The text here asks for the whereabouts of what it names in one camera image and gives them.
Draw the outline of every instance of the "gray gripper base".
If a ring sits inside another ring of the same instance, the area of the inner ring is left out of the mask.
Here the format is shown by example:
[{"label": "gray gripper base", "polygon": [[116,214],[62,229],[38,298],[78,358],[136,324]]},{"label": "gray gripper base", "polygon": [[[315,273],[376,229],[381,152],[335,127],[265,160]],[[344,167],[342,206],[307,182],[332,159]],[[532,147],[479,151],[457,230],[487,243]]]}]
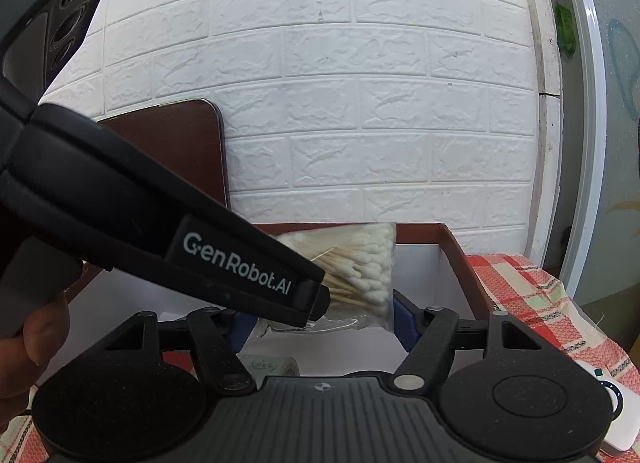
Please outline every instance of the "gray gripper base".
[{"label": "gray gripper base", "polygon": [[[66,463],[54,457],[50,463]],[[153,463],[486,463],[454,440],[429,404],[365,378],[269,377],[220,401],[190,440]],[[580,463],[593,463],[583,457]]]}]

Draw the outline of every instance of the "red and white plaid cloth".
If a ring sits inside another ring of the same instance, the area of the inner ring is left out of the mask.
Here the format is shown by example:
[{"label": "red and white plaid cloth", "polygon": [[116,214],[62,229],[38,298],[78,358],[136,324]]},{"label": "red and white plaid cloth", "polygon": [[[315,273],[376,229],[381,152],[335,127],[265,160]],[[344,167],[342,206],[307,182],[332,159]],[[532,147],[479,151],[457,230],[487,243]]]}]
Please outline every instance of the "red and white plaid cloth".
[{"label": "red and white plaid cloth", "polygon": [[[521,255],[468,259],[497,308],[518,317],[572,359],[607,369],[640,394],[640,373],[628,355],[580,315],[558,279]],[[640,437],[620,458],[599,456],[606,463],[640,463]],[[15,419],[0,438],[0,463],[42,463],[46,457],[31,418]]]}]

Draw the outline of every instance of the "open box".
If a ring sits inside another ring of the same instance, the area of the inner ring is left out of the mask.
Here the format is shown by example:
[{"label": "open box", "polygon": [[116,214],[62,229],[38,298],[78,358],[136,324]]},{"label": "open box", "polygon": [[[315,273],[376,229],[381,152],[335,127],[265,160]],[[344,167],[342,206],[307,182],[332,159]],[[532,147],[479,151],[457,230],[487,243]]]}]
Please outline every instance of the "open box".
[{"label": "open box", "polygon": [[[278,235],[338,223],[276,223],[257,225]],[[486,319],[492,302],[444,224],[399,223],[392,272],[395,289],[419,307],[443,306],[460,318]],[[142,281],[118,270],[103,271],[69,305],[68,339],[41,381],[89,348],[127,318],[142,310],[175,319],[209,305],[202,300]],[[379,327],[324,334],[267,333],[252,335],[243,353],[294,357],[302,375],[344,375],[362,370],[394,372],[406,356],[396,337]],[[460,351],[454,369],[477,360],[481,353]]]}]

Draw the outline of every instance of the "clear plastic bag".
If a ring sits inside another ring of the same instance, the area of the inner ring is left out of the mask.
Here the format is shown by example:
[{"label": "clear plastic bag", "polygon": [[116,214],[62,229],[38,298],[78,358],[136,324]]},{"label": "clear plastic bag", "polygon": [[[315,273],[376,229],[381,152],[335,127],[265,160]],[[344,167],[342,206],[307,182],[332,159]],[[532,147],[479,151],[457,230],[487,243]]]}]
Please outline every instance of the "clear plastic bag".
[{"label": "clear plastic bag", "polygon": [[347,224],[283,234],[278,240],[325,271],[327,313],[304,329],[268,322],[274,331],[321,333],[379,325],[393,330],[395,223]]}]

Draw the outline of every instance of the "finger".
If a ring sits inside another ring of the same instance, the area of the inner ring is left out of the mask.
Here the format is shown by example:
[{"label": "finger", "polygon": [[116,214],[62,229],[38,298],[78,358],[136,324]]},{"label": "finger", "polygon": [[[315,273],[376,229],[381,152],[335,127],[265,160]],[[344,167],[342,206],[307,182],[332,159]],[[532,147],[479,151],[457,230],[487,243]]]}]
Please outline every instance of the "finger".
[{"label": "finger", "polygon": [[65,343],[68,333],[69,309],[65,294],[60,292],[24,322],[22,336],[27,355],[37,366],[48,362]]},{"label": "finger", "polygon": [[29,405],[29,393],[13,398],[0,399],[0,423],[8,423],[18,414],[23,413]]},{"label": "finger", "polygon": [[29,358],[21,335],[0,340],[0,399],[27,392],[45,369]]}]

